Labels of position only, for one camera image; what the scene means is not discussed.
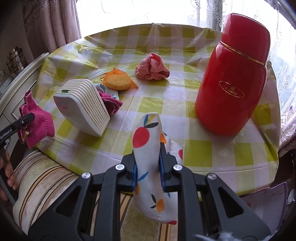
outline white plastic device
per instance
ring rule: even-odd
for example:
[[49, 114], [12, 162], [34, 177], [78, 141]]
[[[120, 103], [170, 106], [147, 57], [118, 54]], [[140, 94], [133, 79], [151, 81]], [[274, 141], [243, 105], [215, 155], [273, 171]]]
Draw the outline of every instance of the white plastic device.
[[110, 116], [94, 84], [88, 79], [68, 80], [54, 95], [61, 114], [80, 131], [101, 137]]

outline orange mesh bag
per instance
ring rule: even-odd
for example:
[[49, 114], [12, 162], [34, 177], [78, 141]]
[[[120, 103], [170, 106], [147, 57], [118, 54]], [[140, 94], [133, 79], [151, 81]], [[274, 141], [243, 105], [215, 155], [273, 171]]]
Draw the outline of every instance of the orange mesh bag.
[[113, 68], [110, 72], [104, 73], [100, 77], [103, 79], [103, 85], [113, 90], [137, 89], [137, 84], [120, 69]]

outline crumpled pink fabric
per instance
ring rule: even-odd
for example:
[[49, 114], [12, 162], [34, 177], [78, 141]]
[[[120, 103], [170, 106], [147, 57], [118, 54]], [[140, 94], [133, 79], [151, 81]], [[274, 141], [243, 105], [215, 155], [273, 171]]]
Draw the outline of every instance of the crumpled pink fabric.
[[17, 133], [21, 143], [24, 144], [24, 142], [26, 142], [28, 148], [32, 149], [44, 137], [54, 137], [54, 122], [52, 115], [42, 110], [35, 102], [31, 90], [25, 93], [24, 100], [25, 103], [20, 107], [20, 118], [29, 113], [33, 113], [35, 119]]
[[115, 114], [123, 104], [121, 101], [112, 98], [111, 95], [107, 93], [102, 93], [100, 91], [98, 91], [98, 93], [110, 115]]
[[161, 80], [169, 77], [170, 71], [163, 64], [163, 60], [159, 55], [150, 53], [140, 62], [140, 65], [137, 65], [135, 74], [141, 79]]

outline striped cushion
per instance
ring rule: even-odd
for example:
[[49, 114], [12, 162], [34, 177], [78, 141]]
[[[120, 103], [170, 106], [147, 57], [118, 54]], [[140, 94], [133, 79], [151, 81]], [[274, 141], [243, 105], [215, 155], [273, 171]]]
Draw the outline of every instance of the striped cushion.
[[[13, 216], [21, 229], [28, 233], [36, 219], [77, 179], [77, 175], [59, 165], [41, 151], [29, 154], [15, 170], [19, 199], [13, 207]], [[93, 213], [93, 235], [96, 210]], [[160, 224], [137, 212], [132, 196], [120, 195], [121, 241], [177, 241], [178, 227]]]

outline checkered tablecloth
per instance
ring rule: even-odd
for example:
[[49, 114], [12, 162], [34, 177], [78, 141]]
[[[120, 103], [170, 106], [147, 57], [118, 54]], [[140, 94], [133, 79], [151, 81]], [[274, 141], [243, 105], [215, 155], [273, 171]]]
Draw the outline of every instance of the checkered tablecloth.
[[[144, 113], [158, 112], [163, 130], [184, 147], [184, 165], [192, 171], [216, 172], [239, 194], [269, 185], [278, 167], [280, 131], [270, 63], [259, 105], [236, 137], [214, 135], [196, 116], [197, 92], [220, 38], [220, 32], [208, 28], [145, 24], [104, 31], [57, 49], [44, 61], [35, 95], [39, 105], [52, 114], [56, 135], [43, 139], [38, 148], [77, 174], [104, 172], [131, 153], [131, 130]], [[135, 77], [136, 65], [150, 52], [163, 58], [170, 70], [167, 80]], [[101, 138], [84, 134], [61, 115], [53, 95], [69, 79], [100, 82], [99, 76], [112, 68], [127, 72], [139, 89], [119, 91], [123, 106]]]

